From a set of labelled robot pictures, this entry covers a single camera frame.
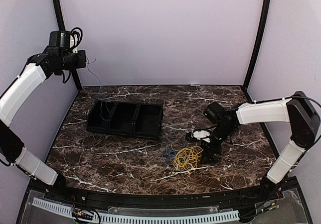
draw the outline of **black tray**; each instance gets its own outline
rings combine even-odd
[[[157,140],[163,115],[162,105],[98,100],[88,115],[87,131]]]

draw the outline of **yellow rope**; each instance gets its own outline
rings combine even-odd
[[[174,168],[180,171],[194,171],[201,160],[202,151],[203,149],[199,146],[181,149],[174,158]]]

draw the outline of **brown marble tabletop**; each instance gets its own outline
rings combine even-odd
[[[259,124],[241,126],[234,145],[222,144],[222,159],[198,165],[193,173],[173,172],[162,158],[168,147],[191,147],[185,134],[211,123],[208,104],[224,107],[245,102],[238,86],[122,86],[83,88],[72,105],[49,153],[47,164],[61,171],[67,185],[125,194],[195,194],[258,185],[275,161]],[[109,136],[86,131],[96,98],[164,105],[160,140]]]

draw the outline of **lavender wall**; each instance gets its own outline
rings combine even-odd
[[[61,0],[103,85],[242,84],[263,0]],[[98,85],[86,69],[85,86]]]
[[[0,16],[1,95],[20,73],[27,58],[43,51],[57,24],[52,0],[1,0]],[[66,85],[61,81],[60,77],[53,76],[36,89],[11,127],[42,160],[77,93],[72,81]],[[16,167],[1,164],[0,175],[0,223],[16,223],[29,178]]]
[[[266,30],[249,93],[253,99],[288,96],[303,90],[321,102],[321,0],[271,0]],[[289,140],[289,124],[268,124],[281,151]],[[295,168],[314,223],[321,213],[321,143]]]

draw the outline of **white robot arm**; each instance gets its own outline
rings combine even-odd
[[[216,128],[203,132],[201,147],[204,149],[202,161],[217,161],[221,144],[239,125],[263,122],[286,122],[291,124],[292,136],[273,166],[262,178],[261,185],[272,192],[287,173],[294,168],[300,158],[318,140],[316,134],[320,117],[310,103],[310,98],[297,91],[282,99],[237,104],[230,109],[221,107],[217,102],[208,105],[204,115]],[[192,132],[192,138],[199,138],[200,132]]]
[[[85,51],[77,50],[81,39],[82,30],[79,28],[71,32],[52,32],[44,52],[28,59],[22,73],[0,97],[0,153],[9,162],[7,165],[17,165],[30,176],[51,186],[55,184],[58,173],[28,151],[10,130],[10,125],[27,98],[53,73],[64,76],[63,70],[86,66]]]

